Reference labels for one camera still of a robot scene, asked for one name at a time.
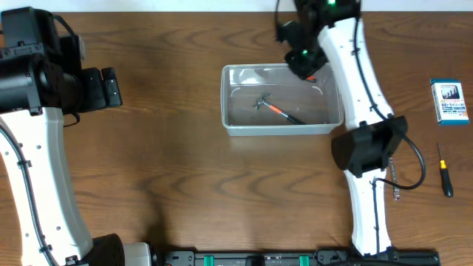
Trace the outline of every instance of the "claw hammer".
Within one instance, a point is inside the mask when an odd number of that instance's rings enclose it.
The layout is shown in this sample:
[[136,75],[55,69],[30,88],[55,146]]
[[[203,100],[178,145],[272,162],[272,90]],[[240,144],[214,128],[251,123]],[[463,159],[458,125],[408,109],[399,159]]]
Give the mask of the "claw hammer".
[[266,105],[267,107],[269,107],[269,109],[275,111],[276,113],[282,115],[283,117],[286,117],[286,119],[288,119],[290,122],[292,122],[294,125],[305,125],[304,122],[300,121],[299,119],[295,118],[294,116],[292,115],[289,115],[288,113],[282,111],[281,109],[277,108],[276,106],[274,106],[273,104],[271,103],[268,103],[265,98],[267,96],[271,95],[270,92],[266,92],[262,97],[260,98],[257,98],[256,99],[256,110],[259,109],[259,107],[261,105]]

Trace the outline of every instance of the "brown tabletop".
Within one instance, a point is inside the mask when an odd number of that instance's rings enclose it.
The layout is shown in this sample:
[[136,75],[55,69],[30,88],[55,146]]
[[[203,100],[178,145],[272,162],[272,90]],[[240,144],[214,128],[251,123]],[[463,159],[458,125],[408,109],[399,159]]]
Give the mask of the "brown tabletop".
[[[330,152],[332,135],[229,137],[220,114],[228,64],[281,63],[270,13],[64,14],[84,37],[84,67],[114,67],[123,106],[82,115],[65,129],[80,212],[93,236],[199,250],[315,250],[348,246],[350,194]],[[430,78],[458,78],[473,104],[470,13],[367,13],[367,44],[380,86],[427,164],[425,183],[386,188],[394,246],[473,261],[472,126],[439,126]],[[455,197],[443,195],[437,142]],[[420,176],[402,143],[399,182]],[[0,265],[19,265],[21,237],[1,164]]]

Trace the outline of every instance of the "green tape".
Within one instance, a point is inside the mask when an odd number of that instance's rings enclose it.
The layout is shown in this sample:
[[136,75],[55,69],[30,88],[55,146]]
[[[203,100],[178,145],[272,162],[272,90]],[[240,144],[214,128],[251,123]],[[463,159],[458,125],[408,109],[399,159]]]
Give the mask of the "green tape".
[[204,256],[204,266],[214,266],[214,257]]
[[299,257],[299,264],[301,266],[310,266],[309,256],[300,256]]

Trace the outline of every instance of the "gray bin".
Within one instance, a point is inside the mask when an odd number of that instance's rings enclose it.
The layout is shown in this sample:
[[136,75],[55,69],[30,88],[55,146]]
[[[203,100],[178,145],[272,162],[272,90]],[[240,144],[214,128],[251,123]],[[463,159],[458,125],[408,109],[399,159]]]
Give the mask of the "gray bin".
[[[222,70],[222,123],[230,136],[328,134],[343,123],[341,98],[329,64],[301,81],[286,64],[229,65]],[[267,106],[266,100],[307,125],[293,125]]]

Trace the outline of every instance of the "white wall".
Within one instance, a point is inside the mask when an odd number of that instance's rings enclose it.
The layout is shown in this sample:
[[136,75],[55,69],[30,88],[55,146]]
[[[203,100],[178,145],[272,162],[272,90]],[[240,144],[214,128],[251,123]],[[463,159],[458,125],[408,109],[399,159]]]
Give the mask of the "white wall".
[[[49,11],[273,11],[276,0],[0,0],[0,10],[32,6]],[[362,0],[365,11],[473,11],[473,0]],[[281,0],[281,11],[294,10]]]

